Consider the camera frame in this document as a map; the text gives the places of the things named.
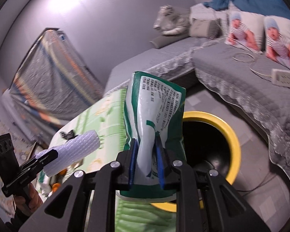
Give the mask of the person's left hand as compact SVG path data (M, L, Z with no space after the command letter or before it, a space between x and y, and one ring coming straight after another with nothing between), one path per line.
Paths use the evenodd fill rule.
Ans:
M32 183L28 185L27 190L28 193L24 195L15 195L13 199L16 207L22 211L24 215L31 216L43 204L43 201Z

